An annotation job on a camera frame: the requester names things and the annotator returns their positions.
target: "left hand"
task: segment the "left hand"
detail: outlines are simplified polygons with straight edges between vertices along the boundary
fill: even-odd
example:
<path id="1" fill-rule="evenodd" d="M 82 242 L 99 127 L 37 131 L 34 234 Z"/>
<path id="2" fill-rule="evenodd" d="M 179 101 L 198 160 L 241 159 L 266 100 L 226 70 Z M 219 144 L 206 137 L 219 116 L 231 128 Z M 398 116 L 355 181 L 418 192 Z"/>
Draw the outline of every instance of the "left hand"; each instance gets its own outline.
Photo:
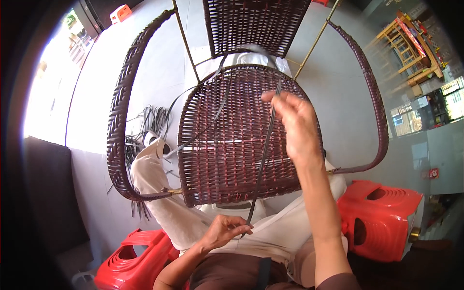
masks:
<path id="1" fill-rule="evenodd" d="M 209 252 L 226 245 L 232 238 L 244 232 L 251 235 L 252 228 L 252 225 L 246 225 L 246 220 L 242 217 L 219 214 L 198 244 Z"/>

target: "hand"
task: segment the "hand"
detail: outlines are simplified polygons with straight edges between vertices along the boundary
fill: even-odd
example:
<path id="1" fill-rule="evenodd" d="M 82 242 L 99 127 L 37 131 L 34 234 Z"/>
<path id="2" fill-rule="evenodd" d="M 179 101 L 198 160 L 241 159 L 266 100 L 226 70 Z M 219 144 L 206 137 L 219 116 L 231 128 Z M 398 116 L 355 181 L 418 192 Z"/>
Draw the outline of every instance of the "hand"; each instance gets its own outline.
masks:
<path id="1" fill-rule="evenodd" d="M 219 214 L 213 220 L 205 235 L 198 241 L 198 244 L 206 252 L 209 252 L 226 245 L 233 237 L 244 232 L 251 235 L 253 233 L 252 228 L 252 225 L 246 225 L 246 220 L 242 217 Z"/>
<path id="2" fill-rule="evenodd" d="M 261 99 L 271 102 L 276 117 L 282 120 L 287 131 L 287 155 L 293 163 L 297 167 L 325 166 L 313 105 L 285 91 L 279 97 L 275 96 L 275 91 L 264 92 Z"/>

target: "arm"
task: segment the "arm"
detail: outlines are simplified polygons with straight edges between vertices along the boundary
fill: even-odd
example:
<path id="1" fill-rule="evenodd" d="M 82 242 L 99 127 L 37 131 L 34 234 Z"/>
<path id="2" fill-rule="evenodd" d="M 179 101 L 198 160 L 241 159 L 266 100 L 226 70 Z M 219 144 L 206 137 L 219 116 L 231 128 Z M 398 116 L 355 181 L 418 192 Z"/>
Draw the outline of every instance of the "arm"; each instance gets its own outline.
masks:
<path id="1" fill-rule="evenodd" d="M 319 149 L 316 113 L 310 102 L 282 92 L 263 93 L 287 131 L 287 155 L 296 167 L 303 190 L 316 252 L 316 287 L 327 278 L 351 273 L 342 245 L 341 221 L 330 191 L 325 161 Z"/>
<path id="2" fill-rule="evenodd" d="M 181 289 L 209 251 L 226 245 L 233 237 L 244 232 L 252 234 L 252 228 L 253 226 L 247 226 L 246 220 L 241 217 L 222 214 L 216 216 L 201 240 L 161 271 L 153 289 Z"/>

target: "floor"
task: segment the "floor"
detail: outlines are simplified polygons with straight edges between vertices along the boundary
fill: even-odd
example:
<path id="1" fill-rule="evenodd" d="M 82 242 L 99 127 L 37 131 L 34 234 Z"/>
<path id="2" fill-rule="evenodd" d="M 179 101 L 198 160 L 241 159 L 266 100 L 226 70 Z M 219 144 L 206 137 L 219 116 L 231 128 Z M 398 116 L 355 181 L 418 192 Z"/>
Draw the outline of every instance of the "floor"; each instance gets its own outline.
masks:
<path id="1" fill-rule="evenodd" d="M 208 45 L 201 0 L 178 0 L 179 13 L 192 50 Z M 157 229 L 155 220 L 131 217 L 131 202 L 115 189 L 106 168 L 108 112 L 123 58 L 137 34 L 163 10 L 170 0 L 145 0 L 124 22 L 105 30 L 95 41 L 76 86 L 69 116 L 66 146 L 71 148 L 79 208 L 91 238 L 94 265 L 104 261 L 133 230 Z M 329 8 L 311 3 L 293 41 L 288 58 L 302 61 L 315 39 Z M 343 3 L 332 21 L 364 47 L 378 33 L 364 23 L 361 11 Z M 292 73 L 296 67 L 290 66 Z M 192 69 L 175 18 L 166 21 L 149 42 L 137 72 L 128 119 L 148 105 L 168 107 L 191 83 Z M 327 159 L 336 167 L 369 163 L 377 153 L 374 112 L 364 76 L 344 40 L 331 27 L 323 33 L 298 83 L 317 111 Z M 401 96 L 381 88 L 386 111 L 404 102 Z M 176 103 L 167 142 L 176 144 L 180 110 L 187 95 Z M 364 173 L 347 174 L 409 188 L 425 195 L 463 191 L 463 121 L 405 137 L 391 138 L 384 161 Z M 176 159 L 165 170 L 177 174 Z M 440 178 L 424 180 L 422 170 L 440 168 Z M 179 179 L 168 174 L 171 187 Z M 291 202 L 297 193 L 266 201 L 272 214 Z"/>

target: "white pants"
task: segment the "white pants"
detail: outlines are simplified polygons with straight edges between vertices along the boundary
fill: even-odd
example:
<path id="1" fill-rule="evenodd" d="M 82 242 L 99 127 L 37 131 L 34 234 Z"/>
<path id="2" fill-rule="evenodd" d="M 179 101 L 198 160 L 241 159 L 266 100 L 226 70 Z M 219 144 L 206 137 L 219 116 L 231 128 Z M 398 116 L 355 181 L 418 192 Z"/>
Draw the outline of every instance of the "white pants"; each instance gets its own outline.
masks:
<path id="1" fill-rule="evenodd" d="M 158 140 L 140 152 L 132 163 L 130 175 L 134 187 L 141 194 L 160 192 L 169 187 L 157 155 L 163 143 Z M 334 167 L 326 162 L 327 169 Z M 341 175 L 329 176 L 330 190 L 337 200 L 346 190 Z M 174 247 L 181 254 L 192 247 L 207 231 L 214 217 L 196 208 L 188 208 L 179 196 L 146 202 L 158 224 L 168 234 Z M 311 237 L 311 226 L 303 201 L 299 196 L 279 213 L 268 216 L 254 224 L 253 234 L 240 240 L 231 240 L 211 253 L 236 253 L 257 257 L 271 257 L 278 263 L 287 264 L 295 253 Z"/>

